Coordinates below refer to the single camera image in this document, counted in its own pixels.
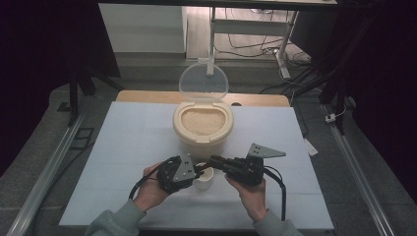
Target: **metal rod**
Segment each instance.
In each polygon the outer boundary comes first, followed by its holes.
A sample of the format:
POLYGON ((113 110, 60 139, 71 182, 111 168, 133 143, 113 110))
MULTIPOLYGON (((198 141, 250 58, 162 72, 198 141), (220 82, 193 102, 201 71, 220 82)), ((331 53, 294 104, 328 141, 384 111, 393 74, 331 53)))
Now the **metal rod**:
POLYGON ((295 19, 297 18, 297 14, 298 14, 298 12, 293 12, 292 13, 291 20, 289 21, 289 23, 287 25, 287 30, 285 32, 285 35, 282 38, 282 42, 281 42, 281 46, 279 47, 279 54, 278 54, 280 59, 284 58, 285 47, 288 43, 289 35, 291 35, 292 28, 294 27, 294 23, 295 23, 295 19))
POLYGON ((86 102, 81 109, 79 117, 75 120, 73 126, 67 129, 58 147, 50 156, 48 162, 40 173, 39 178, 37 178, 36 183, 31 189, 27 200, 19 211, 18 216, 10 227, 7 236, 25 235, 34 215, 42 203, 43 198, 50 188, 52 180, 55 177, 55 174, 58 171, 58 168, 61 165, 73 138, 77 134, 78 128, 86 117, 86 113, 89 110, 89 104, 90 98, 86 97, 86 102))
POLYGON ((209 21, 209 46, 208 46, 208 69, 207 75, 214 74, 214 35, 215 35, 215 7, 211 8, 211 19, 209 21))
MULTIPOLYGON (((326 115, 328 115, 328 112, 323 105, 322 110, 326 115)), ((371 216, 374 218, 375 224, 380 231, 380 234, 384 236, 395 235, 389 224, 387 216, 381 207, 380 201, 369 185, 369 182, 364 172, 362 171, 362 168, 355 154, 353 153, 349 142, 346 140, 345 136, 340 135, 334 124, 330 124, 330 127, 334 138, 343 154, 343 157, 346 160, 347 166, 352 173, 353 179, 355 180, 355 183, 361 192, 362 198, 365 201, 365 204, 368 206, 371 216)))

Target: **clear plastic lid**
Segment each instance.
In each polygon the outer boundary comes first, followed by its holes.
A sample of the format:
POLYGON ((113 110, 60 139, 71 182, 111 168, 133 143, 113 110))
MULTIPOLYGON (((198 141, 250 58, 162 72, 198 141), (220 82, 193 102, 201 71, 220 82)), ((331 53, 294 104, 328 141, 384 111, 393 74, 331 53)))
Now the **clear plastic lid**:
POLYGON ((179 86, 182 95, 189 99, 222 99, 229 90, 226 75, 211 63, 188 67, 181 75, 179 86))

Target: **black cable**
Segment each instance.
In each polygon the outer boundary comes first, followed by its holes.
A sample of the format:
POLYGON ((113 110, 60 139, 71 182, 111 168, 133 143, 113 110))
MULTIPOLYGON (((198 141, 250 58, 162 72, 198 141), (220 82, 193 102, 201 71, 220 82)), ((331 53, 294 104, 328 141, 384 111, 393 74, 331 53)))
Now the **black cable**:
MULTIPOLYGON (((313 69, 313 68, 311 68, 311 67, 309 67, 309 68, 306 68, 306 69, 304 69, 298 76, 296 76, 295 78, 294 78, 294 81, 295 80, 298 80, 300 77, 303 77, 303 75, 304 75, 304 73, 306 73, 306 72, 308 72, 309 70, 311 70, 311 69, 313 69)), ((259 92, 259 94, 263 94, 266 90, 268 90, 268 89, 276 89, 276 88, 279 88, 279 87, 282 87, 282 86, 286 86, 287 85, 287 83, 286 82, 283 82, 283 83, 281 83, 281 84, 279 84, 279 85, 276 85, 276 86, 270 86, 270 87, 266 87, 266 88, 264 88, 264 89, 262 89, 260 92, 259 92)))
MULTIPOLYGON (((309 67, 309 68, 307 68, 307 69, 305 69, 303 72, 302 72, 302 74, 304 73, 304 72, 306 72, 307 71, 307 74, 304 74, 304 75, 302 75, 302 76, 300 76, 300 77, 297 77, 297 78, 295 78, 294 79, 294 81, 297 83, 297 84, 300 84, 301 82, 303 82, 304 80, 306 80, 307 79, 307 77, 308 76, 310 76, 314 71, 315 71, 315 68, 314 67, 309 67)), ((284 94, 288 89, 290 89, 290 88, 292 88, 292 87, 294 87, 295 85, 290 85, 289 87, 287 87, 287 88, 285 88, 282 92, 281 92, 281 94, 284 94)))
POLYGON ((33 230, 32 230, 32 235, 35 235, 36 233, 36 222, 37 222, 37 217, 40 213, 40 209, 42 208, 43 204, 45 203, 45 201, 47 200, 47 198, 49 197, 49 194, 52 192, 53 188, 55 187, 55 185, 58 183, 58 181, 62 178, 62 176, 66 173, 66 171, 68 170, 68 168, 74 163, 74 161, 76 159, 78 159, 86 150, 88 150, 89 148, 91 148, 92 146, 94 146, 95 142, 92 142, 91 144, 89 144, 88 146, 86 146, 84 149, 82 149, 65 167, 64 169, 61 171, 61 173, 55 177, 55 180, 52 182, 52 184, 50 185, 48 191, 45 194, 45 197, 43 197, 42 202, 39 205, 39 208, 36 211, 35 216, 33 217, 33 230))
POLYGON ((279 178, 281 179, 281 181, 283 181, 282 180, 282 175, 281 175, 281 173, 279 173, 279 171, 277 169, 273 168, 272 166, 268 166, 268 165, 265 165, 264 167, 274 170, 279 175, 279 178))
POLYGON ((133 197, 135 196, 136 191, 139 189, 139 187, 141 187, 141 185, 143 185, 147 179, 149 179, 150 175, 152 175, 156 170, 158 170, 163 164, 165 164, 166 162, 170 161, 170 159, 166 159, 164 160, 162 163, 160 163, 158 166, 156 166, 148 175, 143 176, 142 179, 140 181, 138 181, 135 186, 132 188, 131 193, 129 194, 129 199, 133 199, 133 197))
POLYGON ((257 55, 242 55, 242 54, 238 54, 238 53, 234 53, 234 52, 220 51, 215 47, 215 45, 214 45, 214 49, 219 53, 227 53, 227 54, 232 54, 232 55, 241 56, 241 57, 260 57, 260 56, 263 56, 263 55, 268 53, 268 51, 265 50, 263 53, 257 54, 257 55))
POLYGON ((301 51, 301 52, 295 53, 294 55, 292 55, 291 60, 288 58, 288 55, 285 53, 285 55, 287 55, 287 59, 285 60, 285 62, 288 62, 288 64, 291 67, 294 67, 294 68, 299 68, 299 67, 303 67, 303 66, 313 66, 312 62, 306 62, 306 61, 299 62, 299 61, 295 60, 295 56, 298 55, 298 54, 301 54, 301 53, 305 53, 305 52, 301 51))
MULTIPOLYGON (((348 2, 357 4, 356 1, 348 1, 348 2)), ((347 30, 347 33, 345 34, 344 40, 339 42, 337 44, 337 46, 330 53, 327 53, 324 57, 319 58, 316 61, 312 62, 315 67, 320 67, 322 64, 332 63, 330 59, 332 59, 334 56, 337 57, 337 55, 339 55, 340 50, 345 48, 346 45, 351 41, 352 37, 354 36, 354 34, 357 30, 357 27, 354 26, 354 24, 353 24, 353 20, 356 17, 356 15, 357 15, 357 9, 355 10, 355 13, 352 15, 352 18, 350 20, 351 24, 349 24, 349 25, 351 25, 352 28, 347 30)))
MULTIPOLYGON (((227 18, 227 8, 224 8, 224 12, 225 12, 225 17, 226 17, 226 20, 228 19, 227 18)), ((234 17, 234 15, 233 15, 233 8, 231 8, 230 9, 230 13, 232 14, 232 16, 233 16, 233 19, 235 19, 235 17, 234 17)), ((272 14, 270 15, 270 21, 272 21, 272 16, 273 16, 273 11, 272 11, 272 14)), ((229 43, 230 43, 230 46, 232 46, 233 48, 236 48, 236 49, 239 49, 239 48, 247 48, 247 47, 254 47, 254 46, 260 46, 261 47, 261 50, 263 50, 262 49, 262 47, 265 45, 265 44, 270 44, 270 43, 274 43, 274 42, 279 42, 279 41, 282 41, 282 39, 277 39, 277 40, 273 40, 273 41, 269 41, 269 42, 265 42, 266 41, 266 39, 267 39, 267 37, 265 36, 264 37, 264 41, 262 42, 262 43, 257 43, 257 44, 252 44, 252 45, 245 45, 245 46, 235 46, 235 45, 233 45, 233 43, 232 43, 232 40, 231 40, 231 38, 230 38, 230 33, 228 33, 227 34, 227 36, 228 36, 228 38, 229 38, 229 43)))
POLYGON ((264 168, 264 172, 266 173, 267 176, 269 176, 270 178, 275 180, 276 183, 278 183, 279 187, 281 188, 281 191, 282 191, 281 220, 284 221, 285 220, 285 212, 286 212, 286 188, 285 188, 285 185, 282 182, 282 180, 278 178, 278 176, 274 175, 267 168, 264 168))

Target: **white table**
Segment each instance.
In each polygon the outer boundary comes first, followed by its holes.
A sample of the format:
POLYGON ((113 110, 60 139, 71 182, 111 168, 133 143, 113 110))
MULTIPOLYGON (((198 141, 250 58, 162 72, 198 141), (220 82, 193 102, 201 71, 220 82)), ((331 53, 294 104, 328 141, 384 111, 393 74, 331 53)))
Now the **white table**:
MULTIPOLYGON (((126 203, 143 169, 181 154, 172 128, 176 104, 113 102, 60 225, 89 225, 110 208, 126 203)), ((294 111, 289 107, 232 107, 235 125, 224 157, 245 157, 252 143, 285 151, 267 159, 287 188, 287 214, 299 229, 332 229, 328 210, 307 154, 294 111)), ((216 171, 206 191, 190 187, 151 209, 146 229, 245 230, 252 222, 236 190, 216 171)), ((268 176, 267 204, 281 212, 279 186, 268 176)))

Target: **hand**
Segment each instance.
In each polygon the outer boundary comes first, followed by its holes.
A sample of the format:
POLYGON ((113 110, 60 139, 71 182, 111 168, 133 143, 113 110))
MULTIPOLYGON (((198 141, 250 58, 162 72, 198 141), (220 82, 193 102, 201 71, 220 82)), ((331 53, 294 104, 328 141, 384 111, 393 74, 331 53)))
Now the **hand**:
POLYGON ((243 207, 248 212, 249 217, 258 222, 267 215, 267 207, 265 204, 265 190, 267 188, 266 180, 263 179, 262 183, 255 187, 244 186, 225 175, 227 182, 233 186, 237 192, 239 192, 240 200, 243 207))
MULTIPOLYGON (((148 175, 151 171, 160 164, 157 163, 151 167, 148 167, 144 170, 144 176, 148 175)), ((149 176, 151 179, 147 179, 145 183, 141 186, 138 191, 138 194, 134 198, 133 202, 135 205, 143 212, 148 211, 152 207, 160 205, 169 195, 165 191, 159 188, 159 183, 156 179, 155 171, 152 175, 149 176)))

